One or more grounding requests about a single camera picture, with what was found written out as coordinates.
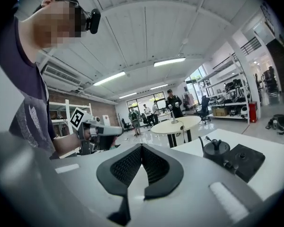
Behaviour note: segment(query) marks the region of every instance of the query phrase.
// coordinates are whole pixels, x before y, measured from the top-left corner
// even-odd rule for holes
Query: person
[[[148,122],[149,126],[151,126],[151,122],[152,122],[153,125],[155,125],[155,121],[153,120],[151,109],[149,107],[147,107],[146,104],[143,104],[143,106],[144,106],[144,114],[147,118],[147,122]]]
[[[154,121],[155,121],[155,124],[158,124],[158,115],[160,114],[159,110],[158,110],[158,103],[157,101],[153,101],[153,106],[152,106],[152,114],[153,114],[153,118],[154,118]]]
[[[172,90],[169,89],[167,90],[167,94],[169,95],[167,97],[167,105],[170,109],[170,111],[173,112],[175,118],[180,118],[180,117],[183,117],[183,113],[181,111],[181,104],[182,104],[182,101],[181,99],[177,96],[177,95],[173,95],[172,93]]]
[[[24,21],[15,16],[0,33],[0,66],[24,100],[9,131],[59,158],[80,146],[76,133],[56,138],[49,114],[49,94],[36,64],[38,51],[57,47],[85,32],[85,16],[77,0],[43,0]],[[90,138],[89,130],[84,132]]]
[[[139,122],[140,113],[137,110],[134,110],[133,107],[131,107],[128,117],[133,124],[133,128],[136,133],[135,136],[137,137],[138,135],[141,135],[140,122]]]

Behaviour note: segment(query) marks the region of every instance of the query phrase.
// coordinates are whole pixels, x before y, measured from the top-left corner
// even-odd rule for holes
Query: ceiling
[[[41,1],[20,0],[19,19],[30,16]],[[44,50],[37,62],[40,68],[48,62],[55,64],[80,80],[85,93],[109,100],[180,83],[210,59],[225,42],[225,33],[240,29],[260,5],[259,0],[78,1],[86,11],[100,10],[97,34],[88,33],[68,48]],[[180,52],[186,57],[184,62],[153,66],[154,61],[176,58]],[[92,85],[120,71],[126,75]],[[51,80],[47,85],[63,90]]]

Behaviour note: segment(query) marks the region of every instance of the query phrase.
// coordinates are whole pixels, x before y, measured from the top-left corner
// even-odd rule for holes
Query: fluorescent light
[[[121,96],[121,97],[119,97],[119,98],[124,98],[124,97],[131,96],[131,95],[135,95],[135,94],[137,94],[137,93],[131,93],[131,94],[128,94],[128,95],[125,95],[125,96]]]
[[[166,65],[166,64],[171,64],[171,63],[175,63],[175,62],[181,62],[184,61],[186,58],[177,58],[177,59],[171,59],[171,60],[166,60],[166,61],[159,61],[159,62],[155,62],[153,66],[162,66],[162,65]]]
[[[113,76],[111,76],[111,77],[105,78],[105,79],[103,79],[102,81],[99,81],[99,82],[94,83],[94,86],[99,86],[99,85],[101,85],[101,84],[103,84],[103,83],[105,83],[105,82],[108,82],[108,81],[110,81],[110,80],[112,80],[112,79],[115,79],[115,78],[118,78],[118,77],[124,76],[124,75],[125,75],[125,72],[122,71],[122,72],[120,72],[120,73],[118,73],[118,74],[115,74],[115,75],[113,75]]]
[[[157,88],[160,88],[160,87],[166,87],[166,86],[168,86],[168,84],[164,84],[164,85],[157,86],[157,87],[152,87],[152,88],[151,88],[151,90],[153,90],[153,89],[157,89]]]

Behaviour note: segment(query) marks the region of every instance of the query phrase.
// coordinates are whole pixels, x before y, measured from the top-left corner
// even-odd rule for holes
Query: office chair
[[[130,127],[130,124],[129,123],[125,123],[124,119],[122,119],[121,121],[122,121],[122,124],[123,124],[123,127],[124,127],[124,131],[128,131],[129,127]]]
[[[141,114],[141,118],[143,120],[143,123],[146,124],[146,125],[144,125],[144,128],[145,127],[148,128],[149,124],[148,124],[147,118],[146,118],[144,113]]]
[[[201,102],[201,110],[197,112],[197,115],[201,117],[201,121],[203,121],[204,124],[206,124],[206,120],[211,121],[211,119],[207,117],[209,115],[208,103],[209,98],[203,96]]]

